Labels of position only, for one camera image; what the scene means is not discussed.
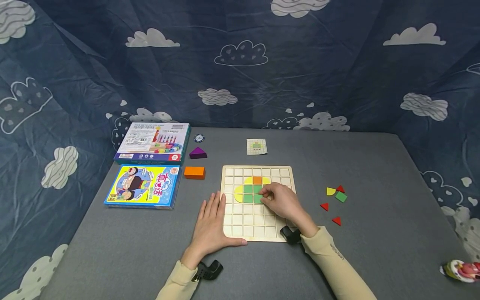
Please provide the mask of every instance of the black clip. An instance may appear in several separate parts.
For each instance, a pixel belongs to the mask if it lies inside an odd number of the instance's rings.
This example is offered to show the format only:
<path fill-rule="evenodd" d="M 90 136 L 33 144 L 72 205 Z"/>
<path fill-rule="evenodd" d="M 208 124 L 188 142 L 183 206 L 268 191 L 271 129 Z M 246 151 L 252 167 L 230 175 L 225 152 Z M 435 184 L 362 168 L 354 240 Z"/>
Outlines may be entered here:
<path fill-rule="evenodd" d="M 296 244 L 298 243 L 301 238 L 300 238 L 300 230 L 295 230 L 292 232 L 288 226 L 284 226 L 281 230 L 280 233 L 285 237 L 287 240 L 287 243 L 289 244 Z"/>
<path fill-rule="evenodd" d="M 223 266 L 218 260 L 214 260 L 209 267 L 203 262 L 200 262 L 198 265 L 198 271 L 196 277 L 202 278 L 205 280 L 214 280 L 222 272 Z"/>

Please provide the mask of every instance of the blue fabric backdrop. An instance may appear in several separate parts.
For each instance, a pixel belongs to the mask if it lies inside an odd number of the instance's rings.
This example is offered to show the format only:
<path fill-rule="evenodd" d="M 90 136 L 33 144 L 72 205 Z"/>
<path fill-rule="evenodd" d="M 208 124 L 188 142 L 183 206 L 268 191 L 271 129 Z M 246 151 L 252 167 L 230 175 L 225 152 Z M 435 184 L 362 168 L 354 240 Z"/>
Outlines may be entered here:
<path fill-rule="evenodd" d="M 0 298 L 48 283 L 130 121 L 395 133 L 480 260 L 479 10 L 1 1 Z"/>

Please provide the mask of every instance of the left hand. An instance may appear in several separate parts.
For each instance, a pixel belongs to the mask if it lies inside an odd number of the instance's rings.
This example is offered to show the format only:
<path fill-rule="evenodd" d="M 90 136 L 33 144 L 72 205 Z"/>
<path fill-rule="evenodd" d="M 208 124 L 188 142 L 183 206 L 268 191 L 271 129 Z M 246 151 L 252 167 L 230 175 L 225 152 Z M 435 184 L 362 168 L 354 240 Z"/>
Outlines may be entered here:
<path fill-rule="evenodd" d="M 220 191 L 212 193 L 208 202 L 203 200 L 193 230 L 192 242 L 180 259 L 180 262 L 190 270 L 194 270 L 208 254 L 228 246 L 247 244 L 244 239 L 227 238 L 223 233 L 226 201 L 224 194 L 220 197 Z"/>

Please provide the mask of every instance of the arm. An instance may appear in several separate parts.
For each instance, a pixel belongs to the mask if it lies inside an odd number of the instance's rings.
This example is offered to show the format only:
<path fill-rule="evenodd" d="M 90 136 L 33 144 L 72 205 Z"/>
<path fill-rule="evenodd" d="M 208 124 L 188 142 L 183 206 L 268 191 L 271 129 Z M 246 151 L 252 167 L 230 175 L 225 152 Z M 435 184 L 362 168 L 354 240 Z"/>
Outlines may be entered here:
<path fill-rule="evenodd" d="M 223 233 L 225 215 L 225 195 L 212 193 L 210 199 L 202 202 L 193 230 L 190 245 L 177 261 L 167 282 L 160 290 L 156 300 L 188 300 L 197 288 L 198 281 L 192 278 L 197 273 L 197 266 L 211 253 L 228 246 L 243 246 L 247 241 L 240 238 L 227 238 Z"/>
<path fill-rule="evenodd" d="M 376 300 L 363 279 L 335 247 L 326 228 L 315 225 L 292 190 L 272 183 L 264 186 L 259 194 L 264 196 L 262 202 L 277 215 L 298 226 L 305 252 L 321 268 L 338 300 Z"/>

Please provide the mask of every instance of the poker chip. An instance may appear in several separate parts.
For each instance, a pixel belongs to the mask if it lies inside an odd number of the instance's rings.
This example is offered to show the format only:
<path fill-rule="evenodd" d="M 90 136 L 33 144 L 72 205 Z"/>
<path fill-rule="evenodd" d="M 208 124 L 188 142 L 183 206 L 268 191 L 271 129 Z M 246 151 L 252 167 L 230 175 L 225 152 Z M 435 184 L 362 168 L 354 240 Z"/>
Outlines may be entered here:
<path fill-rule="evenodd" d="M 194 137 L 194 140 L 197 142 L 197 143 L 201 143 L 205 140 L 205 137 L 203 134 L 197 134 L 195 137 Z"/>

